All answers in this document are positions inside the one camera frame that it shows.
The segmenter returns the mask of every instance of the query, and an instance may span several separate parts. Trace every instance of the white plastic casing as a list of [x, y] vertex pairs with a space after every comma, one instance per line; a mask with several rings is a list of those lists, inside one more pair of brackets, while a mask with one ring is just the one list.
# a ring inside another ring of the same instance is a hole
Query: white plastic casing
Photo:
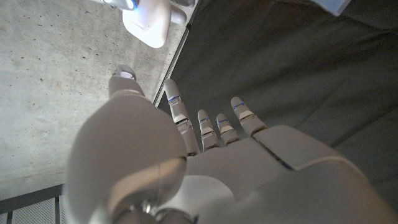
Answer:
[[153, 48], [164, 45], [171, 17], [169, 0], [141, 0], [137, 9], [123, 10], [125, 28]]

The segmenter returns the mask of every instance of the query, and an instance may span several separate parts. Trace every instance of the white robot part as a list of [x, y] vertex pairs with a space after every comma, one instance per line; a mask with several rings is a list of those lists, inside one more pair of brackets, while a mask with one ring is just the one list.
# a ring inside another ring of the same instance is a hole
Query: white robot part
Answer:
[[192, 123], [188, 117], [187, 109], [181, 99], [180, 91], [173, 80], [166, 80], [165, 92], [169, 101], [170, 110], [174, 123], [177, 125], [185, 143], [188, 156], [194, 156], [199, 153], [199, 147], [195, 133], [193, 132]]
[[219, 147], [216, 133], [214, 132], [213, 125], [211, 125], [209, 115], [205, 110], [198, 112], [198, 120], [201, 132], [201, 143], [203, 145], [203, 152]]
[[120, 76], [126, 71], [111, 77], [110, 100], [88, 118], [73, 144], [63, 188], [72, 223], [117, 223], [131, 212], [148, 217], [140, 213], [172, 198], [183, 179], [180, 132], [133, 78]]
[[235, 129], [232, 128], [231, 124], [226, 119], [226, 116], [224, 114], [219, 114], [217, 116], [217, 124], [225, 146], [232, 142], [240, 140]]
[[169, 0], [141, 0], [136, 9], [123, 10], [125, 28], [153, 48], [159, 48], [166, 42], [170, 19]]
[[72, 223], [398, 223], [352, 162], [294, 128], [267, 128], [238, 97], [231, 106], [248, 138], [219, 114], [220, 147], [200, 110], [199, 154], [174, 81], [165, 92], [172, 119], [130, 68], [111, 77], [110, 100], [84, 123], [67, 164]]

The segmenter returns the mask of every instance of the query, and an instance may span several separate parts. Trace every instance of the dark gray fabric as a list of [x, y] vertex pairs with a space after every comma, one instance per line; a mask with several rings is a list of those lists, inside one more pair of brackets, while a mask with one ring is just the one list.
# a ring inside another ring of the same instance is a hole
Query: dark gray fabric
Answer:
[[239, 96], [268, 126], [343, 153], [398, 211], [397, 4], [352, 0], [333, 17], [303, 1], [203, 1], [172, 74], [198, 142], [200, 109], [244, 136]]

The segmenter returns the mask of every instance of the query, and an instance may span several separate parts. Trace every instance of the gray concrete surface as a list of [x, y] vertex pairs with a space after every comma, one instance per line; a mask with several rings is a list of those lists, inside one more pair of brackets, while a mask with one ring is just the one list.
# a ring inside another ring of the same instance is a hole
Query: gray concrete surface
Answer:
[[73, 138], [108, 99], [116, 65], [130, 65], [153, 100], [184, 30], [171, 24], [166, 44], [152, 49], [109, 6], [1, 0], [0, 200], [63, 183]]

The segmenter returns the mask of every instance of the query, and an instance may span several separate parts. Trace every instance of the metal grate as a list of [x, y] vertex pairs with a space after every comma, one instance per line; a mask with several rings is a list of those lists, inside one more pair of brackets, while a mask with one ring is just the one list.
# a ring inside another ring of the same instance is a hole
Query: metal grate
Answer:
[[12, 224], [55, 224], [55, 199], [13, 211]]
[[7, 224], [7, 214], [0, 214], [0, 224]]
[[65, 196], [60, 196], [60, 223], [68, 224], [67, 220], [67, 209], [65, 205]]

